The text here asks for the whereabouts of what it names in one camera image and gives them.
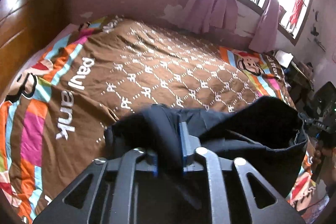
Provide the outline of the person's right hand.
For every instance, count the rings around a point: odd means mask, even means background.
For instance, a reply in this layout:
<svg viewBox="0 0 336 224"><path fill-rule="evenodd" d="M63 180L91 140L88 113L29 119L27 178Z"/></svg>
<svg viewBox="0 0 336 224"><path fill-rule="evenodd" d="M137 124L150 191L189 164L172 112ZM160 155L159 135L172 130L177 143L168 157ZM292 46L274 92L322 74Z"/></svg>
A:
<svg viewBox="0 0 336 224"><path fill-rule="evenodd" d="M320 178L327 186L335 183L335 147L321 148L318 145L315 148L312 161L311 169L314 181Z"/></svg>

